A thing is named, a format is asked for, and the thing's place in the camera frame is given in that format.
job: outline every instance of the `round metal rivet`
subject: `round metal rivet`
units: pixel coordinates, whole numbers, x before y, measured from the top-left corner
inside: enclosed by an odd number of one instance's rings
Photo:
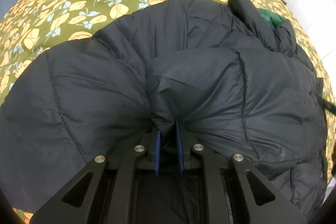
[[[101,163],[101,162],[103,162],[103,161],[105,160],[105,157],[102,156],[102,155],[99,155],[99,156],[95,157],[94,160],[95,160],[97,163]]]
[[[244,159],[243,155],[242,154],[234,154],[233,155],[233,158],[236,160],[236,161],[242,161]]]
[[[143,145],[137,145],[136,147],[134,147],[134,150],[137,152],[142,152],[145,150],[145,147]]]
[[[199,143],[194,145],[194,150],[196,151],[202,151],[203,149],[204,149],[204,146]]]

